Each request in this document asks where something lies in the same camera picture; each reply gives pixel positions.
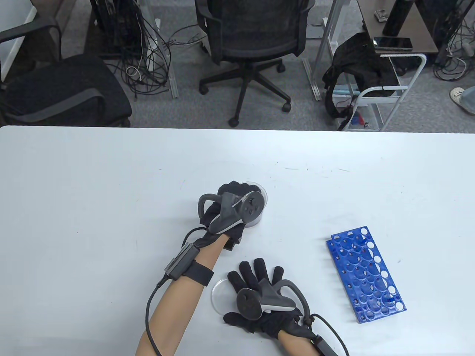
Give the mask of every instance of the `chair armrest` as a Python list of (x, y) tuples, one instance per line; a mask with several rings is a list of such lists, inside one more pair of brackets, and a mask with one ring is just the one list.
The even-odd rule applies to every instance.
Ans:
[(105, 99), (104, 96), (97, 89), (94, 88), (86, 89), (63, 101), (60, 101), (45, 109), (33, 112), (31, 114), (13, 115), (11, 113), (5, 113), (5, 116), (20, 122), (35, 123), (61, 114), (62, 112), (72, 109), (94, 98), (97, 98), (97, 111), (99, 115), (102, 116), (105, 111)]
[(208, 1), (207, 0), (195, 0), (196, 11), (203, 16), (204, 18), (212, 21), (221, 22), (220, 19), (213, 17), (211, 12), (208, 9)]
[(59, 59), (61, 60), (61, 28), (58, 25), (58, 22), (53, 17), (43, 17), (28, 22), (24, 25), (16, 26), (8, 30), (0, 32), (0, 43), (16, 39), (18, 37), (26, 36), (30, 33), (43, 30), (55, 28), (59, 34)]
[(309, 12), (314, 6), (315, 6), (315, 0), (309, 0), (307, 7), (305, 9), (302, 9), (300, 12), (301, 13)]
[(305, 42), (307, 37), (307, 19), (308, 19), (308, 12), (312, 7), (315, 5), (315, 0), (309, 0), (307, 6), (304, 9), (300, 10), (300, 18), (299, 18), (299, 25), (298, 25), (298, 44), (297, 44), (297, 51), (295, 52), (296, 56), (301, 55), (301, 53), (305, 49)]

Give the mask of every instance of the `clear petri dish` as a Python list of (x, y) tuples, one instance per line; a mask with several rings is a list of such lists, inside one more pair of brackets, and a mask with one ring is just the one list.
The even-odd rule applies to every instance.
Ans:
[(222, 279), (214, 285), (211, 290), (211, 305), (221, 316), (231, 312), (239, 313), (236, 291), (227, 279)]
[[(264, 196), (264, 207), (266, 207), (266, 205), (267, 205), (267, 192), (266, 192), (266, 190), (262, 187), (262, 185), (257, 184), (256, 182), (243, 182), (243, 184), (244, 184), (244, 183), (249, 184), (250, 186), (251, 186), (251, 185), (255, 185), (255, 186), (257, 186), (257, 187), (261, 190), (261, 193), (262, 193), (262, 195)], [(264, 210), (262, 209), (261, 215), (259, 215), (256, 220), (250, 222), (249, 224), (246, 224), (246, 227), (253, 227), (253, 226), (257, 225), (257, 224), (259, 223), (259, 221), (261, 221), (261, 219), (262, 219), (262, 214), (263, 214), (263, 212), (264, 212)]]

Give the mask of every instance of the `black backpack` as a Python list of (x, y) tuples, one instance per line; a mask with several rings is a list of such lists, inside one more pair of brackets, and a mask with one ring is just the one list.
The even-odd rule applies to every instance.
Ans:
[[(325, 108), (334, 119), (345, 118), (338, 128), (343, 130), (353, 116), (353, 108), (350, 104), (339, 112), (333, 103), (333, 91), (342, 73), (348, 73), (355, 77), (360, 93), (375, 86), (399, 85), (398, 78), (394, 73), (391, 61), (387, 57), (376, 54), (367, 32), (360, 32), (341, 44), (333, 55), (332, 66), (323, 75), (326, 97)], [(369, 92), (370, 96), (391, 96), (394, 90), (381, 90)]]

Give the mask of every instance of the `hand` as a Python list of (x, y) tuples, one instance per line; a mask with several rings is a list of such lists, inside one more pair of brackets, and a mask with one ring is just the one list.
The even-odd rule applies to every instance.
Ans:
[[(252, 273), (251, 266), (247, 261), (243, 261), (239, 264), (239, 271), (244, 280), (236, 271), (228, 273), (228, 280), (231, 282), (236, 293), (243, 288), (259, 290), (259, 281), (264, 278), (270, 281), (269, 276), (267, 275), (266, 263), (262, 258), (254, 260), (255, 275)], [(282, 267), (275, 267), (271, 284), (274, 286), (277, 282), (282, 280), (283, 274), (284, 269)], [(223, 319), (226, 324), (244, 328), (250, 333), (260, 331), (275, 339), (277, 339), (277, 335), (281, 330), (290, 335), (313, 339), (315, 337), (314, 333), (312, 333), (307, 327), (298, 325), (301, 316), (302, 314), (299, 309), (294, 309), (292, 311), (272, 311), (270, 313), (263, 313), (261, 318), (255, 321), (247, 320), (239, 313), (228, 313), (223, 317)]]
[[(243, 197), (247, 193), (250, 193), (252, 191), (261, 191), (258, 186), (256, 185), (249, 185), (246, 183), (237, 183), (235, 181), (232, 181), (229, 184), (224, 184), (218, 189), (218, 195), (222, 195), (224, 192), (229, 192), (233, 193), (239, 197)], [(221, 205), (219, 203), (214, 202), (211, 204), (211, 206), (206, 210), (205, 215), (203, 218), (200, 220), (200, 224), (205, 225), (206, 227), (209, 227), (209, 224), (211, 224), (211, 221), (215, 217), (219, 215), (221, 212)], [(244, 230), (245, 224), (239, 224), (236, 225), (229, 230), (225, 231), (224, 234), (227, 235), (230, 239), (230, 242), (232, 245), (238, 244), (241, 241), (242, 233)]]

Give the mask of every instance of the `chair wheel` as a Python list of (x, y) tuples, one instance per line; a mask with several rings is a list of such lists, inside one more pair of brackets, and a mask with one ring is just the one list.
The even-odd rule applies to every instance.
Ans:
[(209, 92), (209, 89), (206, 85), (203, 84), (203, 85), (199, 86), (199, 93), (201, 95), (206, 95), (206, 94), (208, 94), (208, 92)]
[(236, 127), (239, 125), (239, 118), (238, 117), (233, 117), (232, 119), (229, 119), (228, 124), (231, 127)]
[(277, 73), (283, 73), (283, 72), (285, 72), (285, 65), (281, 63), (277, 66)]
[(290, 109), (292, 109), (292, 105), (290, 103), (285, 103), (284, 106), (282, 106), (283, 112), (290, 112)]

